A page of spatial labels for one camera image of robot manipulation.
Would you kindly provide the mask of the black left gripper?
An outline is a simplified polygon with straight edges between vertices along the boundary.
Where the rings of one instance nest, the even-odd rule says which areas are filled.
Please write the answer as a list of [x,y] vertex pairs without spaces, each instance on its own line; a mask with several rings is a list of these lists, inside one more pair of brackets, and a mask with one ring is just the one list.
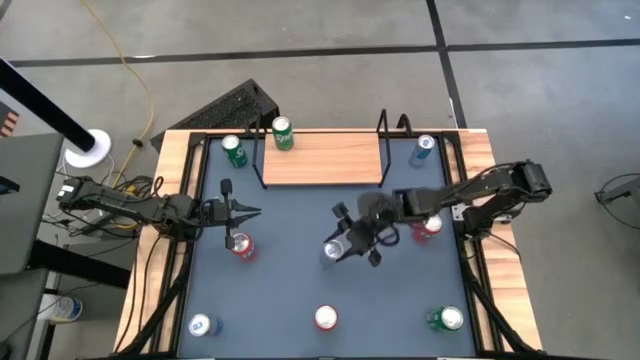
[[[232,250],[234,247],[234,240],[231,235],[230,195],[232,193],[232,182],[230,179],[222,179],[220,181],[220,192],[222,198],[209,199],[201,204],[201,224],[204,227],[224,227],[225,247],[228,250]],[[259,216],[261,211],[260,208],[241,204],[236,199],[233,200],[233,210],[236,212],[255,212],[234,217],[234,228],[239,228],[242,223]]]

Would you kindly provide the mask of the black pole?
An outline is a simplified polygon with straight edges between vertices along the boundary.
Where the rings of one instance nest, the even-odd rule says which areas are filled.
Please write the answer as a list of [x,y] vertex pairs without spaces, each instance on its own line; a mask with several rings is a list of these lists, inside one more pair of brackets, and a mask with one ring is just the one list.
[[0,57],[0,89],[9,94],[33,114],[61,133],[83,152],[89,152],[96,140],[87,130],[45,96],[13,65]]

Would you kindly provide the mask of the green Sprite can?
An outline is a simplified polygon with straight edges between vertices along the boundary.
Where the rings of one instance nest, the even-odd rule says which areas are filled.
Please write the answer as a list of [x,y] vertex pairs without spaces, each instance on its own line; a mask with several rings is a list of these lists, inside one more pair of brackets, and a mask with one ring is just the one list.
[[279,150],[288,151],[294,147],[293,127],[291,121],[279,116],[272,122],[275,145]]
[[460,309],[447,305],[427,313],[427,323],[437,331],[455,332],[464,324],[464,316]]
[[227,135],[222,139],[221,146],[234,168],[242,168],[248,158],[241,139],[236,135]]

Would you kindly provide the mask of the grey cabinet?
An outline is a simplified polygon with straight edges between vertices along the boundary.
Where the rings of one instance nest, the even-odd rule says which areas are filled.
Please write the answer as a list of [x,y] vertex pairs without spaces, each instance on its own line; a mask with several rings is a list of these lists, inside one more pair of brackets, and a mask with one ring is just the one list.
[[60,134],[0,140],[0,176],[19,185],[0,195],[0,276],[44,267],[54,247],[37,239],[63,143]]

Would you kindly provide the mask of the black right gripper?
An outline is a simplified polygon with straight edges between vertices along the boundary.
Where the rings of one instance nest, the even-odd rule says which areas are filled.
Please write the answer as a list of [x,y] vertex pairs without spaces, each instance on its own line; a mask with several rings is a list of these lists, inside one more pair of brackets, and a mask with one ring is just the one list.
[[367,192],[357,199],[359,218],[353,220],[343,202],[333,207],[338,219],[336,230],[324,242],[333,239],[346,240],[344,257],[366,256],[372,267],[382,261],[378,246],[393,247],[400,241],[397,222],[397,206],[391,195],[380,192]]

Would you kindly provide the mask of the black perforated box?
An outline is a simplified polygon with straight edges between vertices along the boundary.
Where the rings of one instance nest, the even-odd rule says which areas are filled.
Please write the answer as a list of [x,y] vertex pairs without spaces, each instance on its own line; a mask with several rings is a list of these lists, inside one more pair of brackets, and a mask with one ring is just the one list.
[[169,127],[169,130],[269,129],[280,115],[278,104],[253,79],[236,86]]

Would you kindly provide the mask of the white plastic bottle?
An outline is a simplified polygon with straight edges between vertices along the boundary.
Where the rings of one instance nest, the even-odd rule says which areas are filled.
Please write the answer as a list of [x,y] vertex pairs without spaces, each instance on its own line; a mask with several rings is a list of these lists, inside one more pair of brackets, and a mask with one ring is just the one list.
[[77,298],[44,294],[37,319],[55,323],[70,323],[76,321],[82,311],[83,302]]

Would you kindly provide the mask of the red Fanta strawberry can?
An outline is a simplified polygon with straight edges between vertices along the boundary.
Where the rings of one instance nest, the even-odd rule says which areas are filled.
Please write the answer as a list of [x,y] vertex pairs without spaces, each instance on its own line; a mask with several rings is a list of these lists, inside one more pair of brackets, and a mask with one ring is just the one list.
[[328,304],[319,306],[314,314],[315,326],[322,331],[333,330],[339,321],[337,310]]
[[233,254],[245,262],[252,261],[256,255],[255,242],[252,237],[246,233],[235,233],[232,238],[233,247],[231,250]]
[[419,244],[427,243],[431,238],[439,234],[442,226],[443,221],[439,215],[413,223],[411,228],[414,241]]

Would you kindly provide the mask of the blue silver Red Bull can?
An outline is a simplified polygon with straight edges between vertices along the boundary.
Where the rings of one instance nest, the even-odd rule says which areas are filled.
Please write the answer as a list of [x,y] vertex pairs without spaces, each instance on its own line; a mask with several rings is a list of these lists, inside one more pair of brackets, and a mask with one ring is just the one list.
[[422,167],[434,147],[435,139],[432,136],[421,135],[417,139],[414,149],[408,159],[409,165],[414,168]]
[[195,314],[189,324],[188,331],[192,336],[218,336],[224,327],[224,322],[219,316],[209,317],[206,314]]
[[341,262],[351,245],[344,239],[331,239],[323,244],[320,254],[320,263],[323,268],[330,268]]

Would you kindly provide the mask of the grey-blue table mat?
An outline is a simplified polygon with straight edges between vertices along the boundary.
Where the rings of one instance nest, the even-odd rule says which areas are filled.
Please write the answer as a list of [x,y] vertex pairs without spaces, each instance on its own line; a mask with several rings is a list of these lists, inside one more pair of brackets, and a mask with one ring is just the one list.
[[[202,195],[220,193],[230,179],[236,199],[261,209],[241,226],[256,247],[245,262],[224,244],[221,227],[196,242],[184,315],[219,316],[218,336],[184,333],[182,358],[418,357],[469,356],[475,351],[469,325],[455,332],[432,329],[427,313],[443,305],[467,306],[455,231],[448,211],[427,243],[414,241],[408,226],[400,241],[381,249],[372,267],[353,256],[330,268],[320,263],[324,240],[335,231],[333,207],[358,212],[359,186],[263,188],[251,167],[234,168],[219,140],[212,140]],[[333,306],[337,326],[315,326],[316,309]]]

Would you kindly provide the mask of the striped sign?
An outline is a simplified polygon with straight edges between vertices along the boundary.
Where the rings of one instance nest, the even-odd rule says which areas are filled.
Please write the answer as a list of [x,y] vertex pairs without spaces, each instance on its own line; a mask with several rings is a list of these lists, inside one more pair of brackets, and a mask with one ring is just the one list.
[[8,105],[0,101],[0,138],[11,137],[20,115]]

